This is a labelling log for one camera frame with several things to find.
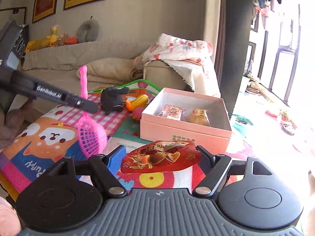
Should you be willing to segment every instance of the beige sofa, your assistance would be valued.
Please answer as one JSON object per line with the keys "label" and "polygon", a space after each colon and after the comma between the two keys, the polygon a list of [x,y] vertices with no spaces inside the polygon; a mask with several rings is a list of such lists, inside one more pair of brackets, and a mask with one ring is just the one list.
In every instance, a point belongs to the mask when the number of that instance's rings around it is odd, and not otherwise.
{"label": "beige sofa", "polygon": [[[80,81],[76,73],[80,66],[108,57],[134,59],[148,47],[149,42],[145,41],[135,43],[115,39],[50,47],[28,52],[22,70],[33,77],[79,95]],[[144,72],[145,78],[160,88],[186,88],[180,76],[161,61],[149,64],[144,68]],[[117,79],[106,83],[89,81],[88,91],[101,86],[118,86],[126,83],[128,82],[117,81]],[[33,122],[55,105],[50,101],[37,99],[34,101],[34,109],[27,115],[26,120]]]}

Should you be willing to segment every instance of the human hand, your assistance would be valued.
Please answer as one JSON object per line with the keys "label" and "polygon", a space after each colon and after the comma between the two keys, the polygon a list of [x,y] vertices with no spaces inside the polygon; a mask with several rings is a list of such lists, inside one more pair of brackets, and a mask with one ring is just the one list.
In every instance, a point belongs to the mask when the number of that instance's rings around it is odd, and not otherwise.
{"label": "human hand", "polygon": [[13,207],[0,197],[0,235],[15,236],[21,231],[19,217]]}
{"label": "human hand", "polygon": [[10,146],[22,125],[25,113],[33,108],[32,100],[28,100],[20,109],[12,110],[4,115],[0,109],[0,149]]}

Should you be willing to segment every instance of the yellow corn toy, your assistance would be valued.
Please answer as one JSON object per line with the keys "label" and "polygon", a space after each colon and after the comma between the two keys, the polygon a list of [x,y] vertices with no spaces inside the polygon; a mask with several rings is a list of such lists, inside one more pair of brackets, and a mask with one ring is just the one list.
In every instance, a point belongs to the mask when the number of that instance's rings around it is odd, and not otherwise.
{"label": "yellow corn toy", "polygon": [[135,100],[127,100],[126,101],[126,107],[127,109],[132,112],[137,107],[143,107],[145,104],[149,101],[149,97],[146,94],[142,94],[139,97],[137,97]]}

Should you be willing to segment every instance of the orange toy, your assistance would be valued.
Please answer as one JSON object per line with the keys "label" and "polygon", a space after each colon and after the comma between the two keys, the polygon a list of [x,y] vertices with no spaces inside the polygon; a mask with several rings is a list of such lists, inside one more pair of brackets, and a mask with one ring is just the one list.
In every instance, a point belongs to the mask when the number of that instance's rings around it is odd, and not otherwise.
{"label": "orange toy", "polygon": [[132,112],[134,109],[136,109],[137,107],[143,107],[145,106],[145,104],[149,101],[149,97],[146,94],[142,94],[139,97],[137,97],[135,100],[130,101],[127,100],[126,101],[126,107],[127,109]]}
{"label": "orange toy", "polygon": [[75,37],[65,40],[65,44],[77,44],[78,40]]}

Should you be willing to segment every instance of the pink checkered mat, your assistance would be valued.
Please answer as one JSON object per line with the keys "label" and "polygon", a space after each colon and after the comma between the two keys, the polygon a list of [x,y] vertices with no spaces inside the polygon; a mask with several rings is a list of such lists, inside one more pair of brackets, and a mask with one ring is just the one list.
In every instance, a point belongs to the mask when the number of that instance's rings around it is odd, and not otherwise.
{"label": "pink checkered mat", "polygon": [[[100,106],[100,97],[89,95],[88,100]],[[99,109],[90,116],[111,136],[128,114],[124,110],[106,115]],[[72,156],[75,161],[86,160],[76,134],[81,115],[79,109],[58,105],[32,123],[0,153],[0,170],[18,192],[64,156]]]}
{"label": "pink checkered mat", "polygon": [[[88,100],[97,103],[97,105],[100,107],[100,97],[89,95]],[[101,124],[106,129],[106,134],[108,136],[111,136],[116,131],[118,125],[126,117],[127,113],[128,111],[124,110],[122,112],[112,112],[111,114],[106,115],[103,110],[99,109],[97,113],[89,114],[89,116],[94,121]],[[76,126],[82,114],[82,110],[72,108],[63,116],[61,116],[58,120],[65,124]]]}

